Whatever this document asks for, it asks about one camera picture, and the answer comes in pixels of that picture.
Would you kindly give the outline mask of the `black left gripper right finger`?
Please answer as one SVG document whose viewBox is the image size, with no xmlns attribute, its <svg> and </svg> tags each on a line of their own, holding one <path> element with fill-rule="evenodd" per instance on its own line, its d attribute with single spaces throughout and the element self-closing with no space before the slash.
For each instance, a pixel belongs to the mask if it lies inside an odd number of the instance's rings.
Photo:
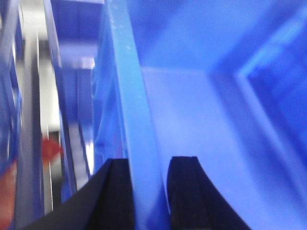
<svg viewBox="0 0 307 230">
<path fill-rule="evenodd" d="M 167 197 L 174 230 L 248 230 L 213 185 L 197 157 L 172 157 Z"/>
</svg>

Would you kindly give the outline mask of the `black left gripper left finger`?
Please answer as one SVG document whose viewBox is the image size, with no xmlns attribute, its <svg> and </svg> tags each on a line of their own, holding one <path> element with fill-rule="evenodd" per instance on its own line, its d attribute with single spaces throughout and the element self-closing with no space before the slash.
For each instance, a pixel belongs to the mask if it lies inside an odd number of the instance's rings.
<svg viewBox="0 0 307 230">
<path fill-rule="evenodd" d="M 133 230 L 134 201 L 128 159 L 108 159 L 56 210 L 26 230 Z"/>
</svg>

